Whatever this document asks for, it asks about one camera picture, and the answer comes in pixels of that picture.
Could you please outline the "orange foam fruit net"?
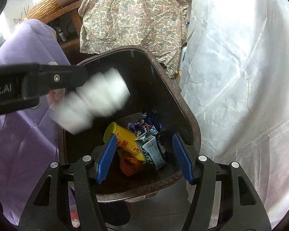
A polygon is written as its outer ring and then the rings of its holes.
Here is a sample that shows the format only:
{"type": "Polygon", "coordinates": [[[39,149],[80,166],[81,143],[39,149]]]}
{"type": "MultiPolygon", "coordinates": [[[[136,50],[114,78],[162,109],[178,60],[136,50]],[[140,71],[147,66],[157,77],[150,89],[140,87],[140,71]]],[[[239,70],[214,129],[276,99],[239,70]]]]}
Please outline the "orange foam fruit net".
{"type": "Polygon", "coordinates": [[[144,169],[146,163],[144,155],[139,152],[132,154],[127,151],[118,151],[120,169],[126,176],[132,176],[144,169]]]}

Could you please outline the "yellow snack canister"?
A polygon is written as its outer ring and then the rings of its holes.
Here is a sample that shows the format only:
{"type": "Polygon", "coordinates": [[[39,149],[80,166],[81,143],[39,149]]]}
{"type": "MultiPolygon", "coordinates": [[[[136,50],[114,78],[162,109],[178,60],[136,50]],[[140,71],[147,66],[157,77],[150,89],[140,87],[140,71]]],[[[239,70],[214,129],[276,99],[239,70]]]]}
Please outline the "yellow snack canister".
{"type": "Polygon", "coordinates": [[[117,138],[117,148],[121,151],[130,153],[134,158],[139,161],[145,162],[145,156],[142,154],[140,148],[135,143],[136,136],[133,132],[121,127],[115,122],[112,122],[105,131],[103,141],[106,143],[111,134],[117,138]]]}

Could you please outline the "white paper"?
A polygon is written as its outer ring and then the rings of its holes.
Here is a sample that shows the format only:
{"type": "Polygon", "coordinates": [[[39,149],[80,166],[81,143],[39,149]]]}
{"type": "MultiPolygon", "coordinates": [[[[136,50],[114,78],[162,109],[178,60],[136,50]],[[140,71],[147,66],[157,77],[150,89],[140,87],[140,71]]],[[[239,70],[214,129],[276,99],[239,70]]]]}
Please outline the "white paper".
{"type": "Polygon", "coordinates": [[[71,91],[50,115],[62,129],[76,135],[92,127],[95,118],[122,110],[130,97],[117,69],[94,74],[82,87],[71,91]]]}

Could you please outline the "brown plastic trash bin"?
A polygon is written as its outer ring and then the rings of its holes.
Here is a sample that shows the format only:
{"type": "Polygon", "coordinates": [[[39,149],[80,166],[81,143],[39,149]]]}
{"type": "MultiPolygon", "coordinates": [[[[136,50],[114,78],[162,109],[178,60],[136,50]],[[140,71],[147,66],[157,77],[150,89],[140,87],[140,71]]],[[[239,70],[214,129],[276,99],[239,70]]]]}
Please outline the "brown plastic trash bin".
{"type": "Polygon", "coordinates": [[[59,157],[64,164],[74,163],[103,144],[103,136],[110,123],[122,127],[136,121],[142,113],[155,112],[162,125],[160,141],[165,148],[166,163],[160,169],[144,168],[133,176],[124,175],[119,157],[114,156],[107,178],[94,185],[98,202],[124,201],[151,194],[175,184],[182,178],[177,163],[172,137],[180,134],[183,141],[200,149],[201,135],[198,122],[189,106],[173,84],[161,64],[145,48],[126,46],[82,61],[90,74],[117,69],[130,91],[125,107],[108,118],[98,118],[93,126],[77,135],[60,132],[59,157]]]}

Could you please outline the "grey printed carton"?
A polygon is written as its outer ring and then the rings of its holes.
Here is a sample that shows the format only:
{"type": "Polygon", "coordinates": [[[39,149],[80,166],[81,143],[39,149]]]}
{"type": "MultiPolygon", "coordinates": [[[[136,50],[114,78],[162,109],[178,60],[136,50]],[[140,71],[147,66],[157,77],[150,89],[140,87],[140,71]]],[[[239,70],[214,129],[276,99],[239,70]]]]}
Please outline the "grey printed carton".
{"type": "Polygon", "coordinates": [[[142,151],[145,161],[153,166],[156,171],[166,164],[155,136],[145,132],[134,141],[142,151]]]}

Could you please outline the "blue snack wrapper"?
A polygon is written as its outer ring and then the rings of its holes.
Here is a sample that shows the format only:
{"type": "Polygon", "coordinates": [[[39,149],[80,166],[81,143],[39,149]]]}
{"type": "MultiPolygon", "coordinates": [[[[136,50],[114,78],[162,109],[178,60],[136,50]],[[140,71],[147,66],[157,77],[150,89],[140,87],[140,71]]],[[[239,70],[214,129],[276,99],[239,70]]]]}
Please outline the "blue snack wrapper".
{"type": "Polygon", "coordinates": [[[136,137],[144,133],[158,137],[162,133],[162,124],[157,112],[143,113],[135,123],[128,124],[128,130],[133,132],[136,137]]]}

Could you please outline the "purple floral tablecloth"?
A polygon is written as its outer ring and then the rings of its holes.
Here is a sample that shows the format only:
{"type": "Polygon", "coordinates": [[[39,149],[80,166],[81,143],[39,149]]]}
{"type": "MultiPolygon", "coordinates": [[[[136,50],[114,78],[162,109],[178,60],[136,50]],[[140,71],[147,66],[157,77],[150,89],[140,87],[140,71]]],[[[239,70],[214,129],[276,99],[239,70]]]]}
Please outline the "purple floral tablecloth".
{"type": "MultiPolygon", "coordinates": [[[[36,19],[19,24],[0,48],[0,66],[22,63],[70,64],[55,30],[36,19]]],[[[63,94],[52,91],[37,107],[0,116],[0,203],[14,226],[45,169],[59,160],[59,129],[49,114],[63,94]]]]}

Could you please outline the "woven wicker basin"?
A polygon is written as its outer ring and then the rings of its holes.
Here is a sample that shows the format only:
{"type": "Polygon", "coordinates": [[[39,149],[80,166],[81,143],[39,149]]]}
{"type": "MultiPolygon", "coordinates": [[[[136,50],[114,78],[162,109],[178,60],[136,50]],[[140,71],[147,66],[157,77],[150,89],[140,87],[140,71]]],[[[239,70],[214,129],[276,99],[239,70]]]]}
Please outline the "woven wicker basin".
{"type": "Polygon", "coordinates": [[[61,9],[61,6],[56,0],[42,0],[32,7],[27,13],[27,19],[37,19],[43,21],[48,16],[52,15],[61,9]]]}

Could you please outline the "white sheet cover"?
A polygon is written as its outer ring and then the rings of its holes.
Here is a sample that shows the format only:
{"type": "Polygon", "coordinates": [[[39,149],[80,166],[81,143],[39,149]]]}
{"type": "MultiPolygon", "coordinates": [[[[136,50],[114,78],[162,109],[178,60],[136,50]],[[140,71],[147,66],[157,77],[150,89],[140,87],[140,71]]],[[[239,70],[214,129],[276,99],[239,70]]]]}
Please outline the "white sheet cover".
{"type": "Polygon", "coordinates": [[[180,87],[202,154],[239,162],[277,226],[289,211],[289,1],[192,0],[180,87]]]}

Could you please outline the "paisley patterned cloth cover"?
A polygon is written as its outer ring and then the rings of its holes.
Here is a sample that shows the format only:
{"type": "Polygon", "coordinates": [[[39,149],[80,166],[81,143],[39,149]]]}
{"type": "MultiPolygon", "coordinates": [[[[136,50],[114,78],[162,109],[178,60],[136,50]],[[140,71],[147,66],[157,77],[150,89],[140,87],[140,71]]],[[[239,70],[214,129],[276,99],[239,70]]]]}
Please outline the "paisley patterned cloth cover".
{"type": "Polygon", "coordinates": [[[100,54],[121,46],[141,46],[178,73],[187,39],[186,0],[83,0],[80,52],[100,54]]]}

